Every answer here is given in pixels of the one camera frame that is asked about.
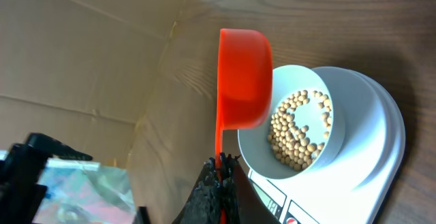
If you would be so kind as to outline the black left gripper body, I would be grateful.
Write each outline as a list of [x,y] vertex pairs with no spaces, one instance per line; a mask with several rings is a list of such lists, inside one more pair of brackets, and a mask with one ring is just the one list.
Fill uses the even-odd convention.
[[1,160],[1,222],[32,223],[48,187],[38,183],[48,160],[91,161],[92,156],[43,133],[30,133]]

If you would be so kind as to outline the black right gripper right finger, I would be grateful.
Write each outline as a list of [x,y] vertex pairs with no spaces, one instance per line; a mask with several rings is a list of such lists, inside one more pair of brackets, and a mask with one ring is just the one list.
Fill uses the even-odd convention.
[[276,217],[265,207],[243,171],[239,156],[221,154],[222,207],[227,224],[272,224]]

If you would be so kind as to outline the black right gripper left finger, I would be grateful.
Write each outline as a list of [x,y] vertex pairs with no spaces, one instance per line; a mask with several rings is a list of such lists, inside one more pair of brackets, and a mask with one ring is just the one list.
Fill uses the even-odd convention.
[[204,162],[200,175],[173,223],[217,224],[221,218],[220,188],[215,160]]

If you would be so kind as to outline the grey round bowl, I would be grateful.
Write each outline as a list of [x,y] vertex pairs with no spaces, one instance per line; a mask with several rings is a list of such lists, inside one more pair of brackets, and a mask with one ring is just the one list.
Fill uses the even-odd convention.
[[[258,127],[238,131],[238,143],[243,159],[255,173],[272,180],[301,178],[326,167],[337,157],[344,142],[346,125],[343,105],[339,103],[339,93],[334,87],[331,70],[331,67],[309,69],[300,65],[285,65],[274,69],[268,118]],[[320,156],[307,169],[295,172],[276,159],[266,137],[270,117],[277,106],[283,99],[301,90],[321,91],[327,94],[332,102],[333,120],[330,137],[326,140],[325,148]],[[314,101],[311,101],[308,108],[301,108],[297,111],[296,119],[298,126],[310,125],[315,128],[312,141],[322,141],[320,112]]]

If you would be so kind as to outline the red plastic measuring scoop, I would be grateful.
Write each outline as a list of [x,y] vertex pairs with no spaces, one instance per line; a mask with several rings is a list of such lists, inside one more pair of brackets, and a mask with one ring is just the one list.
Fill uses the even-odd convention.
[[[268,115],[273,62],[266,37],[255,30],[221,29],[217,63],[215,158],[221,179],[225,130],[253,129]],[[220,223],[226,223],[221,205]]]

